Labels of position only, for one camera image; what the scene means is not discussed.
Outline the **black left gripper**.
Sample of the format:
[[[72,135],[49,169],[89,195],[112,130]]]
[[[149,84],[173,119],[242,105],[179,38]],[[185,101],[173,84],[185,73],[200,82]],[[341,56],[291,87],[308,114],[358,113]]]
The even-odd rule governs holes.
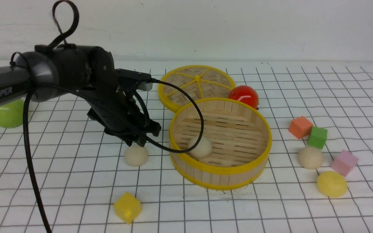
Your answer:
[[[131,130],[128,125],[153,136],[158,136],[161,131],[161,125],[158,122],[146,120],[146,116],[140,111],[132,93],[129,93],[129,96],[123,92],[107,94],[95,87],[88,87],[87,98],[90,100],[87,102],[90,106],[87,113],[89,119],[97,121],[104,127],[105,134],[118,137],[127,146],[135,143],[144,147],[146,143],[146,139]]]

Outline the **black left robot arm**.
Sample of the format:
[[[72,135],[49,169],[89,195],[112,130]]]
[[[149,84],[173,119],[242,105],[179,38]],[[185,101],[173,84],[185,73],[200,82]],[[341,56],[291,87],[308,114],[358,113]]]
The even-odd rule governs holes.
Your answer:
[[[77,91],[87,98],[88,117],[129,146],[145,145],[139,132],[160,134],[161,125],[149,119],[147,110],[141,112],[135,100],[140,97],[137,90],[151,90],[151,75],[115,68],[111,53],[99,46],[25,52],[13,65],[0,67],[0,106],[26,96],[30,74],[38,86],[32,101],[45,102]]]

